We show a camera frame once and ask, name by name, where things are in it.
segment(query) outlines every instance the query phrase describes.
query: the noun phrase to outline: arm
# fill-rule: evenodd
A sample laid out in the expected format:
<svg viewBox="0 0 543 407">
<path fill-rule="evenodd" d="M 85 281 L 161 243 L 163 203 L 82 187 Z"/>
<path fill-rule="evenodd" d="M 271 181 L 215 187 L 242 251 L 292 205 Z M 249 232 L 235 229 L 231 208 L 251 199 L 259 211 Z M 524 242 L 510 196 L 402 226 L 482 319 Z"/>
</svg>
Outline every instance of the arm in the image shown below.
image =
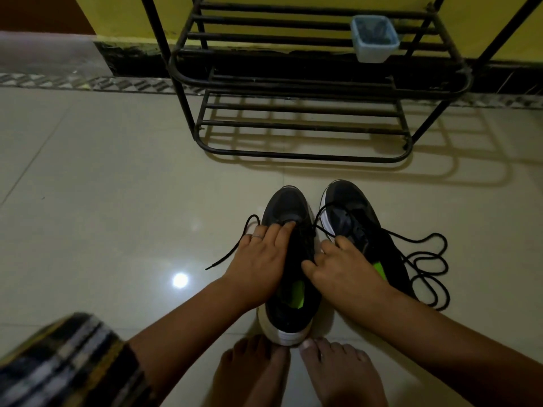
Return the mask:
<svg viewBox="0 0 543 407">
<path fill-rule="evenodd" d="M 294 226 L 258 226 L 255 234 L 263 239 L 244 236 L 220 279 L 130 339 L 160 402 L 228 327 L 274 294 Z"/>
<path fill-rule="evenodd" d="M 543 365 L 393 289 L 349 240 L 336 244 L 302 268 L 339 311 L 476 406 L 543 405 Z"/>
</svg>

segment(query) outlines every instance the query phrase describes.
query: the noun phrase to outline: running shoe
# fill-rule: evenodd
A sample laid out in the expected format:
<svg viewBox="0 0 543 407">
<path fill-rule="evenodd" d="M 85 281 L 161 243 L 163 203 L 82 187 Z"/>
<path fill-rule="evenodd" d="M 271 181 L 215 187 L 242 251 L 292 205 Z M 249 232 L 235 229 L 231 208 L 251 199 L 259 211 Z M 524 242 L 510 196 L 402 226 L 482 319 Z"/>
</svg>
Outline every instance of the running shoe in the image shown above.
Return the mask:
<svg viewBox="0 0 543 407">
<path fill-rule="evenodd" d="M 315 227 L 302 192 L 287 185 L 277 191 L 266 207 L 262 225 L 295 221 L 290 235 L 285 269 L 277 292 L 260 307 L 257 317 L 268 339 L 293 346 L 308 335 L 319 304 L 320 293 L 301 269 L 304 260 L 314 260 Z"/>
<path fill-rule="evenodd" d="M 416 298 L 404 257 L 384 230 L 364 193 L 346 180 L 333 181 L 320 200 L 320 221 L 332 236 L 347 237 L 390 285 Z"/>
</svg>

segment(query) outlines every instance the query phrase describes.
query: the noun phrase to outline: hand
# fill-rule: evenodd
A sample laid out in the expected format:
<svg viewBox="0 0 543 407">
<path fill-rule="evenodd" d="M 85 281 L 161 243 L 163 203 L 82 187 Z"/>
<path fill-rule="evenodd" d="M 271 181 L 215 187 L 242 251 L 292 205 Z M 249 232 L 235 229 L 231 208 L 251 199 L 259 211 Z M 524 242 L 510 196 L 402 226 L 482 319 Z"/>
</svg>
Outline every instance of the hand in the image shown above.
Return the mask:
<svg viewBox="0 0 543 407">
<path fill-rule="evenodd" d="M 248 310 L 265 303 L 279 287 L 288 241 L 296 223 L 258 226 L 244 235 L 222 279 L 234 286 Z"/>
<path fill-rule="evenodd" d="M 364 255 L 345 237 L 336 245 L 321 243 L 315 263 L 302 262 L 302 270 L 321 294 L 341 313 L 364 325 L 378 304 L 394 289 L 377 273 Z"/>
</svg>

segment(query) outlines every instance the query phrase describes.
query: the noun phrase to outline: bare foot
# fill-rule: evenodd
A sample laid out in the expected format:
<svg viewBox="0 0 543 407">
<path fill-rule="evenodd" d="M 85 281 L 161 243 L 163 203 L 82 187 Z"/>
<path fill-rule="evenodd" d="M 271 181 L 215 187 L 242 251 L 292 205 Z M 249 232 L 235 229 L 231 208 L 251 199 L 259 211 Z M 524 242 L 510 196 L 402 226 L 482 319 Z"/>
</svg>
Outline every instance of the bare foot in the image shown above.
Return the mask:
<svg viewBox="0 0 543 407">
<path fill-rule="evenodd" d="M 238 341 L 215 372 L 212 407 L 271 407 L 281 390 L 290 351 L 263 335 Z"/>
<path fill-rule="evenodd" d="M 300 354 L 324 407 L 388 406 L 381 377 L 362 350 L 326 339 L 307 339 L 300 345 Z"/>
</svg>

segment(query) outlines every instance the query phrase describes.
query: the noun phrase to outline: forearm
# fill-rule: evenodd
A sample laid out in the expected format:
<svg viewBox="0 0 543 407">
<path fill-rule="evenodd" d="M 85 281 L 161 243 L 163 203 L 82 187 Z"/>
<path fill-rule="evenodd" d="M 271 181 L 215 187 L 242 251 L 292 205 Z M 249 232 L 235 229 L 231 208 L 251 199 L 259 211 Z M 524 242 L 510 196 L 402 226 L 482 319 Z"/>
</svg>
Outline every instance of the forearm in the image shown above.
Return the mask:
<svg viewBox="0 0 543 407">
<path fill-rule="evenodd" d="M 474 405 L 543 405 L 543 365 L 404 294 L 358 321 Z"/>
<path fill-rule="evenodd" d="M 130 346 L 159 401 L 246 311 L 240 294 L 221 278 L 130 339 Z"/>
</svg>

